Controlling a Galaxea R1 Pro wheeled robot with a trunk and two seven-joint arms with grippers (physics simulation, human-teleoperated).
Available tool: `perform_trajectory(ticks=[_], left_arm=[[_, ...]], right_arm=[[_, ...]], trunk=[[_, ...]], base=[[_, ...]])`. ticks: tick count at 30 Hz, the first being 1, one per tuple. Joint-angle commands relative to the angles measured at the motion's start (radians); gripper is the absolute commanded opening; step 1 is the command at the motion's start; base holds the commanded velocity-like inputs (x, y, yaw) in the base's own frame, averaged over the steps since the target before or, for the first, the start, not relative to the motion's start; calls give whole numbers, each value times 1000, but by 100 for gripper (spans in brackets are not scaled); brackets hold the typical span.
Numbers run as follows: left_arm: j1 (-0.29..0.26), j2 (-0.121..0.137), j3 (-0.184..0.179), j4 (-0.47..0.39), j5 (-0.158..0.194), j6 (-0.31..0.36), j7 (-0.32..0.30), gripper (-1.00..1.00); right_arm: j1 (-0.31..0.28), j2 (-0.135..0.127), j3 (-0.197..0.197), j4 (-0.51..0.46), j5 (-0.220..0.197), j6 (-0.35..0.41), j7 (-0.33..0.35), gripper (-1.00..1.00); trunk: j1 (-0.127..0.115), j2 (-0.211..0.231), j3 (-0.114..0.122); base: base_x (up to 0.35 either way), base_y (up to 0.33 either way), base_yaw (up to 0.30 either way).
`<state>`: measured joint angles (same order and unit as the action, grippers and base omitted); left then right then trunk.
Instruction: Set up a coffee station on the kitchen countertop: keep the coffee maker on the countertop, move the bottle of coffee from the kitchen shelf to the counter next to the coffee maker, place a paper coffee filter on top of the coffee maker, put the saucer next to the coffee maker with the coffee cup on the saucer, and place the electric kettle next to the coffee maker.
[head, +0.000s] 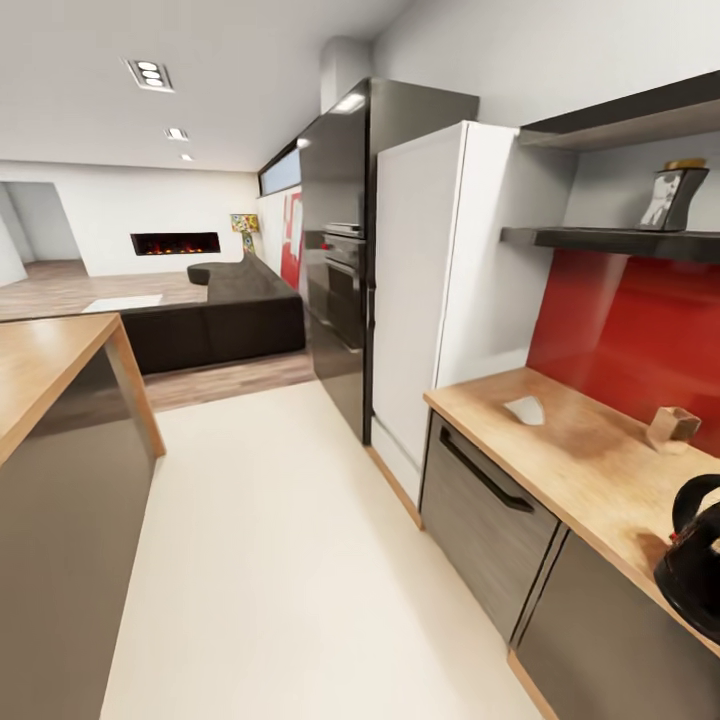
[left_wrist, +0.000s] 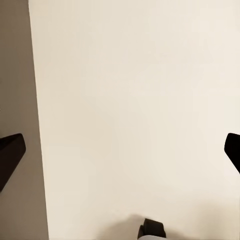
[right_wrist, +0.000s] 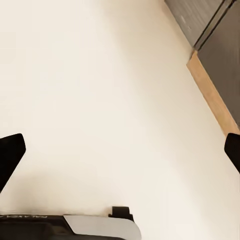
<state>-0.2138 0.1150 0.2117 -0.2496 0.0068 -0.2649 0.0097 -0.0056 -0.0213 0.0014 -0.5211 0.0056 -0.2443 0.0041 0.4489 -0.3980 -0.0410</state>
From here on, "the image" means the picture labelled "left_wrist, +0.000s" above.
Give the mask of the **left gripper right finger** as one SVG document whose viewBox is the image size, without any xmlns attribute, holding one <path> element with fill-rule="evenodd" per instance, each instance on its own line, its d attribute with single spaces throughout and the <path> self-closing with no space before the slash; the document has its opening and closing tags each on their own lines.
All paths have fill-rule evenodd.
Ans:
<svg viewBox="0 0 240 240">
<path fill-rule="evenodd" d="M 224 151 L 240 173 L 240 135 L 231 132 L 228 133 Z"/>
</svg>

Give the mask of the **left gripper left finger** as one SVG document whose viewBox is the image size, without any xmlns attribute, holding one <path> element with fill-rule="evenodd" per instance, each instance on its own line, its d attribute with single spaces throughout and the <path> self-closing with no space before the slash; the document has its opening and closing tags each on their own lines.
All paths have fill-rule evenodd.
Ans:
<svg viewBox="0 0 240 240">
<path fill-rule="evenodd" d="M 22 133 L 0 138 L 0 193 L 26 152 Z"/>
</svg>

